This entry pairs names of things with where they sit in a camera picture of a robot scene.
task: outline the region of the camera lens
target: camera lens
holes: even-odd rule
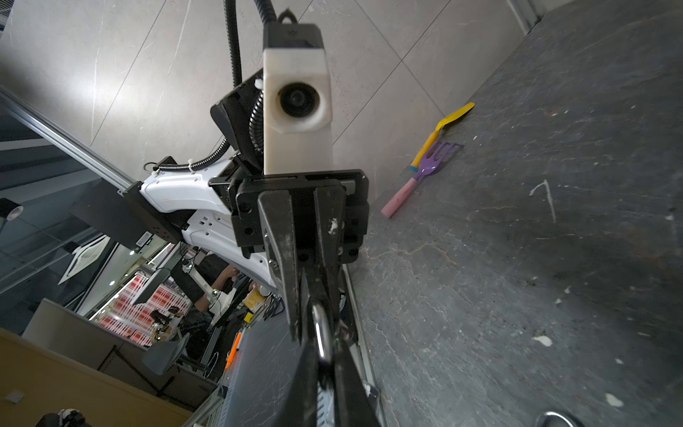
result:
[[[316,106],[316,90],[306,83],[292,83],[280,91],[280,105],[292,117],[306,117]]]

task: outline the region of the white stain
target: white stain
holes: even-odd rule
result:
[[[553,345],[553,341],[550,338],[546,337],[545,335],[533,337],[531,339],[534,341],[538,341],[539,343],[543,344],[546,347],[550,347]]]
[[[621,400],[617,399],[616,396],[614,396],[613,394],[605,393],[604,397],[607,399],[607,403],[609,403],[613,407],[621,408],[624,405],[624,403]]]
[[[330,236],[334,235],[334,233],[337,231],[337,228],[339,228],[338,221],[336,218],[332,218],[332,221],[330,221],[330,231],[328,231]]]
[[[550,184],[548,183],[548,180],[543,180],[539,185],[534,187],[530,192],[529,195],[533,195],[533,192],[536,191],[536,189],[540,186],[546,186],[546,193],[548,194],[548,204],[550,205],[550,213],[553,214],[553,223],[557,222],[557,218],[555,217],[555,207],[553,206],[553,196],[550,194]]]

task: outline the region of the wall outlet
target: wall outlet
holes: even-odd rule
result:
[[[24,393],[19,390],[12,390],[10,394],[5,396],[5,400],[9,400],[12,403],[19,403],[24,398]]]

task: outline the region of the person's arm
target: person's arm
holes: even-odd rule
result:
[[[212,289],[217,289],[217,290],[223,290],[223,287],[225,287],[225,283],[230,277],[235,277],[240,273],[240,271],[233,267],[232,265],[229,265],[221,271],[221,274],[216,278],[214,283],[211,285]],[[195,303],[195,308],[202,313],[206,313],[209,311],[209,298],[207,298],[206,294],[202,295],[201,298],[197,300]]]

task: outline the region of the yellow spatula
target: yellow spatula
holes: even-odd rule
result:
[[[463,108],[457,110],[455,113],[452,113],[447,117],[441,119],[441,121],[436,125],[436,130],[432,132],[429,138],[427,138],[427,142],[425,142],[422,148],[420,148],[420,151],[418,151],[417,156],[415,156],[415,160],[413,160],[413,162],[410,164],[411,170],[417,171],[417,166],[420,164],[420,160],[422,160],[422,157],[425,155],[425,153],[429,151],[429,149],[434,145],[434,143],[436,142],[436,138],[438,138],[438,134],[441,132],[441,129],[447,124],[455,122],[457,119],[464,116],[464,114],[467,111],[470,111],[472,107],[474,107],[474,102],[470,102]]]

